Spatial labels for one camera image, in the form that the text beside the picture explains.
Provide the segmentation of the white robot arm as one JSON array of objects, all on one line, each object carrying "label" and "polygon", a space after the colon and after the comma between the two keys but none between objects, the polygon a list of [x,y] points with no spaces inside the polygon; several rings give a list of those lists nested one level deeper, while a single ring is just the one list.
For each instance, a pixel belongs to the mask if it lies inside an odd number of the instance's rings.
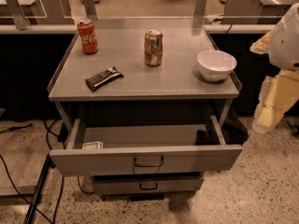
[{"label": "white robot arm", "polygon": [[299,100],[299,4],[294,4],[274,29],[254,42],[249,50],[267,54],[279,68],[274,77],[266,76],[260,90],[252,128],[269,133]]}]

